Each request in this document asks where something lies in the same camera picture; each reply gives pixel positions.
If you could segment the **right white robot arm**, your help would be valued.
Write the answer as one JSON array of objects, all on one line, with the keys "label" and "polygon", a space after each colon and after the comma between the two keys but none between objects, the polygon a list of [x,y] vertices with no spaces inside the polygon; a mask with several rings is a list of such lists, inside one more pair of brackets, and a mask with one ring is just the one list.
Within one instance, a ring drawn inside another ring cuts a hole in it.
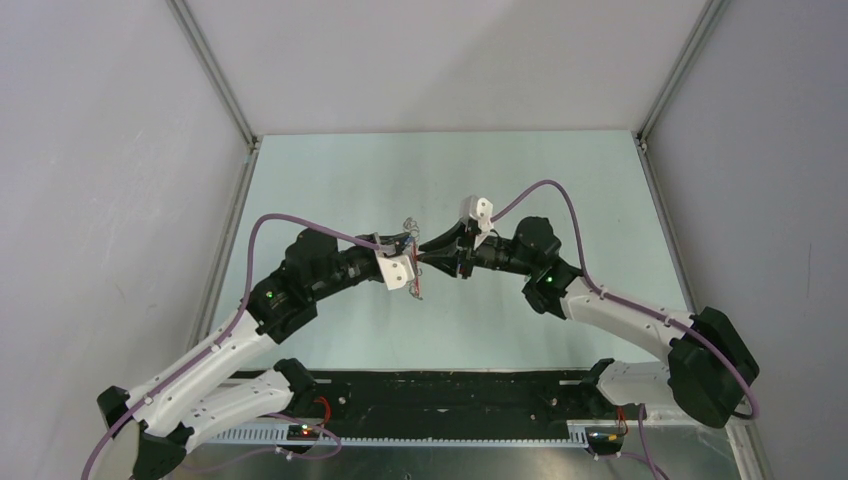
[{"label": "right white robot arm", "polygon": [[760,368],[724,312],[650,307],[591,285],[587,273],[560,256],[561,241],[544,217],[522,219],[510,238],[480,239],[477,231],[476,221],[460,220],[422,244],[418,259],[454,278],[477,268],[522,275],[533,311],[597,327],[665,364],[674,402],[694,420],[722,428],[737,416]]}]

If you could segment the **right aluminium frame post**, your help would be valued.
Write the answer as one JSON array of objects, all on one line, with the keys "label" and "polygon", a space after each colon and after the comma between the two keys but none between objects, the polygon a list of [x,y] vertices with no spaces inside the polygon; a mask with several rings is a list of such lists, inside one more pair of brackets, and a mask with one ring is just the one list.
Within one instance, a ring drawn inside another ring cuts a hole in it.
[{"label": "right aluminium frame post", "polygon": [[650,137],[730,4],[728,0],[709,0],[703,6],[644,120],[635,131],[634,137],[643,153],[648,150]]}]

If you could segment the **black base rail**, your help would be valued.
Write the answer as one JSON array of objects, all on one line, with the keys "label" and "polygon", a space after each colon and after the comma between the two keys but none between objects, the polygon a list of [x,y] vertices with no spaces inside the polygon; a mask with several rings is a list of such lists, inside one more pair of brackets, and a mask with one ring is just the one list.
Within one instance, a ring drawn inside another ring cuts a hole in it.
[{"label": "black base rail", "polygon": [[349,440],[563,440],[579,421],[636,420],[587,370],[318,370],[315,385],[283,408],[298,419],[326,420]]}]

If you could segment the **red keyring with rings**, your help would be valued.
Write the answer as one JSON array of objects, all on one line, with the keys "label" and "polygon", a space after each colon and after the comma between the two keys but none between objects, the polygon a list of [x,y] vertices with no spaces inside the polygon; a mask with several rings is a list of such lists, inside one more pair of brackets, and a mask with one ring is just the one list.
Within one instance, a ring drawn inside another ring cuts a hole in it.
[{"label": "red keyring with rings", "polygon": [[420,227],[418,222],[413,217],[407,217],[403,222],[403,230],[408,234],[407,250],[411,261],[414,278],[409,283],[410,295],[419,301],[423,300],[421,293],[421,268],[418,265],[418,243],[420,240]]}]

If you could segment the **aluminium frame post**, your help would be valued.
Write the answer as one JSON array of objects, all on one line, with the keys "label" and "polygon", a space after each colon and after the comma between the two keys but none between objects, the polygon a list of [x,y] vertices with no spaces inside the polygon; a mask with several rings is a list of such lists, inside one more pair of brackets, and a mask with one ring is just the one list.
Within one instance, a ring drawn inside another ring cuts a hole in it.
[{"label": "aluminium frame post", "polygon": [[213,91],[219,98],[225,113],[235,126],[247,150],[249,152],[255,151],[259,137],[251,127],[235,91],[230,85],[189,2],[184,0],[167,0],[166,4],[171,10],[199,66],[207,76]]},{"label": "aluminium frame post", "polygon": [[650,137],[730,4],[728,0],[709,0],[703,6],[644,120],[635,131],[634,137],[643,153],[648,150]]}]

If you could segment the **left aluminium frame post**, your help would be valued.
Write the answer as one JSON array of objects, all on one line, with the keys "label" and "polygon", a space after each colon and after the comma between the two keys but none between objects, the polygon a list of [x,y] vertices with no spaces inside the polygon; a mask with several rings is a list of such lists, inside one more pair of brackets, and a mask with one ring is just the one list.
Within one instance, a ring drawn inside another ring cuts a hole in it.
[{"label": "left aluminium frame post", "polygon": [[225,113],[235,126],[247,150],[249,152],[255,151],[259,137],[251,127],[235,91],[230,85],[189,2],[184,0],[167,0],[166,4],[171,10],[199,66],[207,76],[213,91],[219,98]]}]

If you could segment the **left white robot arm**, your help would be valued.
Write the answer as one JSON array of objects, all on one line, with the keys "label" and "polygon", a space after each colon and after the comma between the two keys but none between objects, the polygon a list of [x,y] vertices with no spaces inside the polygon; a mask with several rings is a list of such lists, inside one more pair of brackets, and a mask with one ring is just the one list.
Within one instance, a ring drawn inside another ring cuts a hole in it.
[{"label": "left white robot arm", "polygon": [[316,403],[315,382],[296,359],[283,359],[255,379],[221,384],[275,349],[317,316],[319,301],[362,282],[390,290],[415,272],[409,233],[349,238],[307,228],[286,248],[280,266],[247,292],[230,320],[151,380],[130,390],[110,387],[97,399],[108,425],[93,479],[162,479],[197,447],[258,417],[287,411],[304,416]]}]

